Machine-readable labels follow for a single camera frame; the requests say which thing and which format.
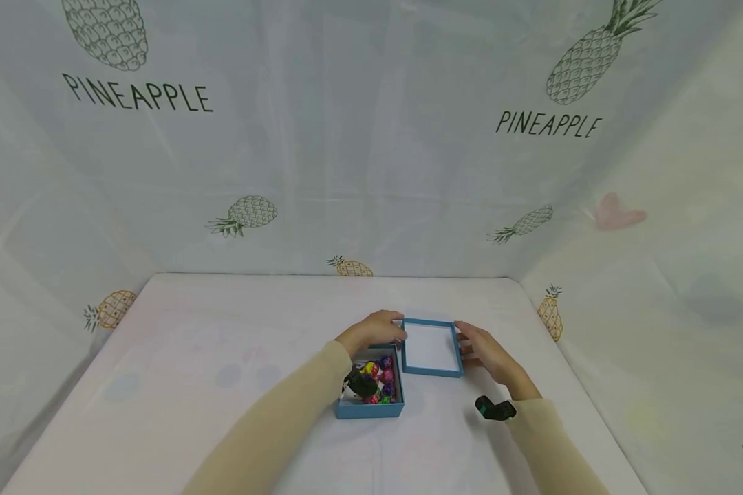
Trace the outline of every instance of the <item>sleeve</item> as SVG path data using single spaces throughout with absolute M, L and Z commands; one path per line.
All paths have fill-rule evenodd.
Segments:
M 250 407 L 195 471 L 184 495 L 267 494 L 352 369 L 331 340 Z
M 564 430 L 553 402 L 512 401 L 517 415 L 508 422 L 517 447 L 542 495 L 608 495 Z

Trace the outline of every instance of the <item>blue box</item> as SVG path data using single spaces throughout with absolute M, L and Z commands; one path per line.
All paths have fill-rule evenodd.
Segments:
M 396 345 L 372 345 L 361 351 L 352 361 L 376 361 L 384 355 L 392 359 L 391 369 L 394 370 L 394 387 L 396 387 L 397 402 L 389 404 L 357 404 L 339 397 L 336 401 L 336 418 L 340 420 L 362 419 L 373 417 L 399 417 L 405 407 L 405 392 L 402 387 L 402 371 L 399 369 L 399 358 L 396 355 Z
M 405 318 L 402 328 L 408 335 L 402 342 L 402 370 L 405 373 L 451 378 L 465 374 L 453 322 Z

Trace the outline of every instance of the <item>blue box lid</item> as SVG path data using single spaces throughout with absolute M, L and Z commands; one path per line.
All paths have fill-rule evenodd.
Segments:
M 454 323 L 405 318 L 402 328 L 407 332 L 402 342 L 402 372 L 453 378 L 464 374 Z

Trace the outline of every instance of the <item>white table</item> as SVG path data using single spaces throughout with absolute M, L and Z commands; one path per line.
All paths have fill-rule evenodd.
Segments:
M 178 493 L 264 391 L 381 308 L 488 329 L 556 402 L 611 493 L 646 494 L 514 281 L 179 274 L 147 283 L 3 494 Z M 276 493 L 537 493 L 506 426 L 473 406 L 508 398 L 485 371 L 403 380 L 399 418 L 326 410 Z

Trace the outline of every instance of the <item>pink heart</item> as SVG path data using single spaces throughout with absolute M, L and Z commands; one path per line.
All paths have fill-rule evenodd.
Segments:
M 602 198 L 594 214 L 595 223 L 600 230 L 620 230 L 645 219 L 647 212 L 644 210 L 623 210 L 615 192 L 609 192 Z

